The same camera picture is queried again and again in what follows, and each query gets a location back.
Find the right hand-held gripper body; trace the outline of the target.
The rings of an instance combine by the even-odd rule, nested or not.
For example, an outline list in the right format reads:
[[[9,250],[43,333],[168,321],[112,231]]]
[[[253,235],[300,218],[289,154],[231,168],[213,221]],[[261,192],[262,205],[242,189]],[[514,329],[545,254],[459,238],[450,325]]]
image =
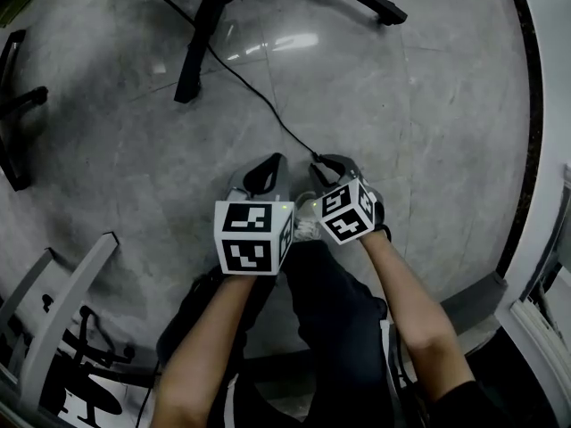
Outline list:
[[[382,198],[358,178],[319,197],[312,210],[337,244],[356,240],[385,225]]]

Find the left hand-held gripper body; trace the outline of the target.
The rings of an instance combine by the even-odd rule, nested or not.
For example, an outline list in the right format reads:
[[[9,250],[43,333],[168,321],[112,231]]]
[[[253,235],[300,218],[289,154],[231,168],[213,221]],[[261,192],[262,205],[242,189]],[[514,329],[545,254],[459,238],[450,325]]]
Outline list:
[[[226,275],[275,276],[293,242],[294,202],[289,189],[259,196],[233,187],[215,203],[214,240]]]

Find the person's right forearm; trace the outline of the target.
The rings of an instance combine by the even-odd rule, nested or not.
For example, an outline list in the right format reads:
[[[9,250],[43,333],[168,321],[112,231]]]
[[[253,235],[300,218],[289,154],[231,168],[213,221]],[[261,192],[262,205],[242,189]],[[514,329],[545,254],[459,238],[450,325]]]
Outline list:
[[[393,322],[429,400],[436,402],[474,383],[450,319],[385,233],[369,233],[360,242],[377,272]]]

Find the person's left forearm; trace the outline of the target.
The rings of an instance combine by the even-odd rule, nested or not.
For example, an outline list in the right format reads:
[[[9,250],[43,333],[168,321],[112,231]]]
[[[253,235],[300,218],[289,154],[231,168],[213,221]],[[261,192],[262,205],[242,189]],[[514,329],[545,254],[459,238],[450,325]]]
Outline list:
[[[157,343],[151,428],[265,428],[280,414],[246,374],[244,346],[276,279],[198,277]]]

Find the person's white shoe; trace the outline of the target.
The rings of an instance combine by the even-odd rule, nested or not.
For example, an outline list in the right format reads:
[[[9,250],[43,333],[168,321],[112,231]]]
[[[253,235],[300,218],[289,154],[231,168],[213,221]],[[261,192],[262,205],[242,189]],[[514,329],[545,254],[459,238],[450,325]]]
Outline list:
[[[308,242],[321,239],[319,220],[314,212],[313,203],[317,195],[312,192],[301,193],[295,201],[294,241]]]

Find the person's black trousers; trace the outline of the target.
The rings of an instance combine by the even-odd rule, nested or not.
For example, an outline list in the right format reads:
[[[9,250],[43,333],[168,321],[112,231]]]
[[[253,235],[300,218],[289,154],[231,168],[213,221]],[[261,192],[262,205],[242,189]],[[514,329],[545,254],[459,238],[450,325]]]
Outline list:
[[[391,423],[380,328],[385,302],[346,271],[321,241],[294,243],[282,269],[299,335],[314,359],[317,387],[303,422],[276,409],[279,423],[265,428],[376,428]]]

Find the person's black shirt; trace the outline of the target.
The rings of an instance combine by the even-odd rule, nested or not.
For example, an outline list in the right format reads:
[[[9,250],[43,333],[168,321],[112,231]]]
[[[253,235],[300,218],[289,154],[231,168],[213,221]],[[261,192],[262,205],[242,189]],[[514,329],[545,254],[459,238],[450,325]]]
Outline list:
[[[431,405],[430,428],[547,428],[556,425],[553,415],[532,404],[498,406],[477,382],[448,391]]]

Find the black floor stand base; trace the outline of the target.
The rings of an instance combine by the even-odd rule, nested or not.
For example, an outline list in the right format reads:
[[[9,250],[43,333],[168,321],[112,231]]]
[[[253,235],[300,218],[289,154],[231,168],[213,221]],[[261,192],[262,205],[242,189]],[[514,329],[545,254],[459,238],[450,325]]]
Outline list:
[[[10,52],[17,56],[19,48],[26,37],[25,29],[18,29],[10,33],[4,48],[0,53],[0,88],[2,87],[4,74],[8,69],[8,61]],[[0,103],[0,120],[8,116],[13,111],[29,103],[42,105],[48,97],[48,89],[45,86],[36,87],[27,93],[17,96],[7,102]],[[30,179],[27,174],[17,175],[11,163],[10,156],[4,147],[4,142],[0,136],[0,169],[3,171],[5,178],[9,182],[14,192],[25,190],[30,186]]]

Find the grey metal frame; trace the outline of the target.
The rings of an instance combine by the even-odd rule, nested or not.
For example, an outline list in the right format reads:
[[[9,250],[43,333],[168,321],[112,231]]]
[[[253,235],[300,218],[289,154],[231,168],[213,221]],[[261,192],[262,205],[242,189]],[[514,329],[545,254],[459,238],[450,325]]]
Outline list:
[[[21,374],[17,380],[20,410],[36,413],[39,409],[46,377],[64,330],[70,323],[72,315],[79,308],[89,286],[118,245],[114,233],[101,235],[55,297],[54,304],[30,344],[29,353],[23,361]],[[0,334],[4,333],[10,318],[15,314],[32,285],[49,268],[61,270],[60,266],[54,262],[52,252],[45,250],[41,258],[21,279],[16,289],[0,307]]]

